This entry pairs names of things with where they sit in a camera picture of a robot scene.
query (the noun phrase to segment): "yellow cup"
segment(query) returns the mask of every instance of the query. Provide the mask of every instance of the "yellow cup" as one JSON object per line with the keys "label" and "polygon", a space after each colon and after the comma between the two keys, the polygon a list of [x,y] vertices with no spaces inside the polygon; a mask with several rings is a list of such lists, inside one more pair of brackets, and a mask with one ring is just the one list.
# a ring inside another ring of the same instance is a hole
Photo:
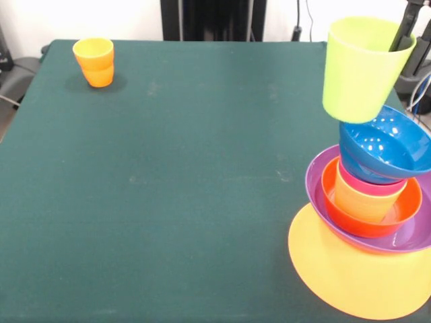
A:
{"label": "yellow cup", "polygon": [[323,107],[333,118],[363,123],[375,118],[409,58],[416,39],[389,52],[399,25],[373,17],[331,24],[325,63]]}
{"label": "yellow cup", "polygon": [[391,195],[373,196],[352,188],[345,182],[339,172],[335,178],[335,204],[344,212],[362,221],[380,223],[389,212],[405,186]]}
{"label": "yellow cup", "polygon": [[93,87],[104,87],[114,78],[114,44],[106,38],[86,38],[73,45],[82,73]]}

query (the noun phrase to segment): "lime green cup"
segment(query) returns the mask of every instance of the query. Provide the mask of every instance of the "lime green cup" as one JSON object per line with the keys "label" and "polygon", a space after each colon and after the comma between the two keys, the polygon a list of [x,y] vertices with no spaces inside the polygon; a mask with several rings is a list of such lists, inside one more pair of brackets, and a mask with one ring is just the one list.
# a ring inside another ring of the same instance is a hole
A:
{"label": "lime green cup", "polygon": [[399,25],[373,17],[347,17],[331,24],[325,64],[323,107],[333,118],[368,122],[380,112],[416,39],[389,52]]}

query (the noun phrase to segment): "blue bowl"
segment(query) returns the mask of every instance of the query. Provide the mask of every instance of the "blue bowl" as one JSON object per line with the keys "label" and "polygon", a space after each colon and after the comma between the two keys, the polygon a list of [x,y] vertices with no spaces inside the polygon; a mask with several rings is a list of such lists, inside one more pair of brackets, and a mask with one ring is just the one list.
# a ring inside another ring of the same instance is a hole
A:
{"label": "blue bowl", "polygon": [[431,138],[389,106],[362,124],[339,123],[341,160],[355,177],[390,184],[431,170]]}

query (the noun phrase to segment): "stack of dishes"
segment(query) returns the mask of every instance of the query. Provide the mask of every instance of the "stack of dishes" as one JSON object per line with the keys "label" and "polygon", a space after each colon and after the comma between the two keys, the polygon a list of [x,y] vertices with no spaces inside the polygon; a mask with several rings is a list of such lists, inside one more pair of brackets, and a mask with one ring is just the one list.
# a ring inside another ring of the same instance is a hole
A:
{"label": "stack of dishes", "polygon": [[310,204],[288,238],[293,265],[341,311],[408,315],[431,296],[431,138],[388,106],[370,122],[340,122],[339,133],[307,169]]}

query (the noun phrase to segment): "plate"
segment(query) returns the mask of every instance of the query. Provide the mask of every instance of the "plate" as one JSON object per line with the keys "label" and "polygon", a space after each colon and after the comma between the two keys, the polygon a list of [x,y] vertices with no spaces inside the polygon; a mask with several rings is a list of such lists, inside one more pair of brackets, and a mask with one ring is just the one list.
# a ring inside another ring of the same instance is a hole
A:
{"label": "plate", "polygon": [[391,320],[419,309],[431,294],[431,249],[375,254],[339,239],[311,204],[294,218],[288,236],[299,277],[323,301],[347,314]]}

